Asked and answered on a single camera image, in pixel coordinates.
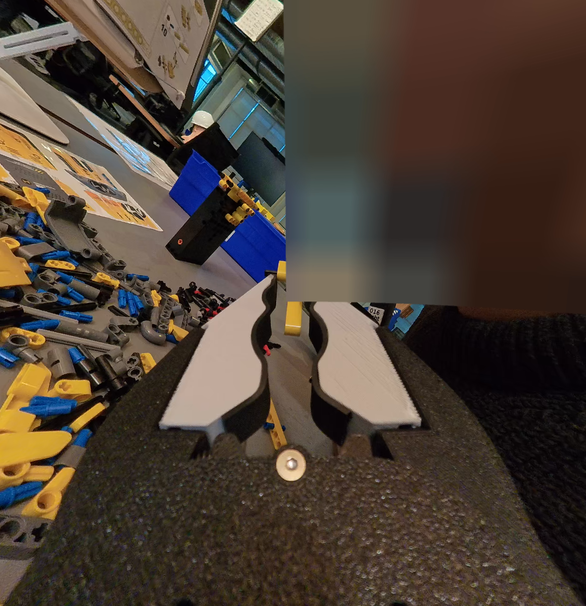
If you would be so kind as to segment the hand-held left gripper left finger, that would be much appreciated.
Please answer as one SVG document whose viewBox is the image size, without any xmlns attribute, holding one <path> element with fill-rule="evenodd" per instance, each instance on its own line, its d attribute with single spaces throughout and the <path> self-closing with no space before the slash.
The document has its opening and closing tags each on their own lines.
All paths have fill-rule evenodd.
<svg viewBox="0 0 586 606">
<path fill-rule="evenodd" d="M 270 407 L 264 346 L 272 338 L 277 279 L 267 275 L 207 323 L 159 421 L 159 428 L 200 431 L 210 443 L 239 442 L 262 428 Z"/>
</svg>

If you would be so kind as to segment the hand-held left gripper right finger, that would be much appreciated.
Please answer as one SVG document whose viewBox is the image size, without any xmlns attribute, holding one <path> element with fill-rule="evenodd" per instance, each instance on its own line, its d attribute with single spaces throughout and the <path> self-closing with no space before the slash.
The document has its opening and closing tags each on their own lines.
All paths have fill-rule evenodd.
<svg viewBox="0 0 586 606">
<path fill-rule="evenodd" d="M 342 447 L 352 435 L 417 430 L 423 417 L 381 338 L 359 304 L 312 302 L 309 338 L 317 353 L 311 375 L 315 425 Z"/>
</svg>

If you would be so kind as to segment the yellow toy connector piece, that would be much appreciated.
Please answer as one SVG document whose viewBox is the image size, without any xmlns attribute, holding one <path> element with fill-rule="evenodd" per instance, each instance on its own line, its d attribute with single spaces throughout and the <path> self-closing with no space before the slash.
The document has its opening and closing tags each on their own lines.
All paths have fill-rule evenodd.
<svg viewBox="0 0 586 606">
<path fill-rule="evenodd" d="M 286 282 L 286 261 L 279 261 L 276 271 L 279 283 Z M 286 336 L 299 336 L 302 328 L 303 303 L 298 301 L 287 301 L 284 334 Z"/>
</svg>

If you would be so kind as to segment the pile of black red pins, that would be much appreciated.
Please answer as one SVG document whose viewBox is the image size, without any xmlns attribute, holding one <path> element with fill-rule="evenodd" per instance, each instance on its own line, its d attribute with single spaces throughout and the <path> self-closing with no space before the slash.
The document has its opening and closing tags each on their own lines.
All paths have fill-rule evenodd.
<svg viewBox="0 0 586 606">
<path fill-rule="evenodd" d="M 188 324 L 197 327 L 203 327 L 236 301 L 212 289 L 200 287 L 195 282 L 190 282 L 187 288 L 180 287 L 176 295 L 188 314 Z"/>
</svg>

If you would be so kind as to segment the yellow perforated toy beam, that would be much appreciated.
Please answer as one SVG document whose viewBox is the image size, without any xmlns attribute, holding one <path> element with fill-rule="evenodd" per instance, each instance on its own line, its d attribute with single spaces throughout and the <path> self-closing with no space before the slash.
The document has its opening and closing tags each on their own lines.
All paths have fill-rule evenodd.
<svg viewBox="0 0 586 606">
<path fill-rule="evenodd" d="M 276 413 L 272 399 L 270 400 L 269 413 L 266 422 L 264 423 L 264 429 L 268 431 L 276 451 L 287 445 L 284 427 Z"/>
</svg>

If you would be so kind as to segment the blue bin with white label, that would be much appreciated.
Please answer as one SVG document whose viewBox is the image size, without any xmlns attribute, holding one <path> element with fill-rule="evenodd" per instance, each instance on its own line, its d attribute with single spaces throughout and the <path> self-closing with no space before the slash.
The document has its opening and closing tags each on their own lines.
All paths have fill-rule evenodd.
<svg viewBox="0 0 586 606">
<path fill-rule="evenodd" d="M 263 215 L 248 217 L 221 244 L 221 248 L 255 281 L 275 271 L 286 260 L 286 239 Z"/>
</svg>

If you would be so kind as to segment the black perforated toy block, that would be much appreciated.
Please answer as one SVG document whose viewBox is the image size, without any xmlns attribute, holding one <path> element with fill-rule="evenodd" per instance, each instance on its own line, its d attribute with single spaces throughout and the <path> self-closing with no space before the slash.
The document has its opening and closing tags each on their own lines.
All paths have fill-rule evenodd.
<svg viewBox="0 0 586 606">
<path fill-rule="evenodd" d="M 234 231 L 240 204 L 216 187 L 166 244 L 178 261 L 203 265 Z"/>
</svg>

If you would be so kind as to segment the person's dark sweater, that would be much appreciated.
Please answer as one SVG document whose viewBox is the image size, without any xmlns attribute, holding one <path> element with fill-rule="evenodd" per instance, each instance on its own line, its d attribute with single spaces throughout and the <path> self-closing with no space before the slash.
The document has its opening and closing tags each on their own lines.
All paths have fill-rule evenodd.
<svg viewBox="0 0 586 606">
<path fill-rule="evenodd" d="M 425 306 L 404 337 L 477 417 L 586 605 L 586 314 Z"/>
</svg>

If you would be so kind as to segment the black monitor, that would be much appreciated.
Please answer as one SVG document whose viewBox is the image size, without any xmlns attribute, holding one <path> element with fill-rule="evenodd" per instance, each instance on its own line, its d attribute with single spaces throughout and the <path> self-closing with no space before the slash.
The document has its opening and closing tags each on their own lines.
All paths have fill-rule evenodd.
<svg viewBox="0 0 586 606">
<path fill-rule="evenodd" d="M 232 168 L 267 205 L 273 205 L 286 191 L 284 156 L 254 132 L 249 133 L 237 152 Z"/>
</svg>

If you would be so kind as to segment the plain blue bin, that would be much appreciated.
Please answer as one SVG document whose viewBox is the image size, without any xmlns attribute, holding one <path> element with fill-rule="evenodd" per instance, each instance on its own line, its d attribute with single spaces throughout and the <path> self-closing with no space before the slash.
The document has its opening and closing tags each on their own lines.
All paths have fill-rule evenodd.
<svg viewBox="0 0 586 606">
<path fill-rule="evenodd" d="M 193 151 L 169 195 L 188 215 L 192 215 L 218 187 L 220 180 L 221 174 Z"/>
</svg>

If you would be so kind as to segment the grey curved toy panel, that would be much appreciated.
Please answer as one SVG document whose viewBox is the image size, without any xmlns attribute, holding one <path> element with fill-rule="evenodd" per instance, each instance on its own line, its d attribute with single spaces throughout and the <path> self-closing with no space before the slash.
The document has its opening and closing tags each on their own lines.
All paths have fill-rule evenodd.
<svg viewBox="0 0 586 606">
<path fill-rule="evenodd" d="M 86 203 L 70 195 L 67 200 L 56 199 L 44 211 L 44 220 L 59 243 L 71 253 L 96 261 L 102 256 L 95 239 L 97 230 L 85 224 Z"/>
</svg>

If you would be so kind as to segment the yellow printed instruction sheet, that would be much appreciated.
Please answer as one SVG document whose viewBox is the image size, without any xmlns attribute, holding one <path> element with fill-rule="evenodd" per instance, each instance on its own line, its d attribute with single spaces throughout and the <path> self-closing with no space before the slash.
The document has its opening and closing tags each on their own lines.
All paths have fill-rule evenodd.
<svg viewBox="0 0 586 606">
<path fill-rule="evenodd" d="M 85 200 L 86 212 L 163 231 L 109 171 L 0 120 L 0 182 L 52 200 Z"/>
</svg>

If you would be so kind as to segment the white printed instruction sheet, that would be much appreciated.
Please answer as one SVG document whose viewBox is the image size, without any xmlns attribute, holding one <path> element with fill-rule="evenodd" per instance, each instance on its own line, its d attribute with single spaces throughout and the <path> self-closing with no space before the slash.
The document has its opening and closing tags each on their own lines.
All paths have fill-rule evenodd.
<svg viewBox="0 0 586 606">
<path fill-rule="evenodd" d="M 125 134 L 115 130 L 78 102 L 73 99 L 69 100 L 107 143 L 108 147 L 115 151 L 131 170 L 168 191 L 175 185 L 178 177 L 164 160 L 146 150 Z"/>
</svg>

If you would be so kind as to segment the white oval stand base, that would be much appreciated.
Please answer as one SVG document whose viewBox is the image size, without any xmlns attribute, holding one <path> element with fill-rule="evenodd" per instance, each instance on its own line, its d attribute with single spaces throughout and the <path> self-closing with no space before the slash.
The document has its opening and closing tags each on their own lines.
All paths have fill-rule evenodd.
<svg viewBox="0 0 586 606">
<path fill-rule="evenodd" d="M 68 137 L 1 67 L 0 114 L 62 145 L 69 144 Z"/>
</svg>

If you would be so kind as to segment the printed cardboard box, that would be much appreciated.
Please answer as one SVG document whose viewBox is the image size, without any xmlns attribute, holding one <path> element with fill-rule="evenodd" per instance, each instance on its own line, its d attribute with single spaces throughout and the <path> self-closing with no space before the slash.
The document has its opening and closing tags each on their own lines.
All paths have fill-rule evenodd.
<svg viewBox="0 0 586 606">
<path fill-rule="evenodd" d="M 47 1 L 131 84 L 190 109 L 223 1 Z"/>
</svg>

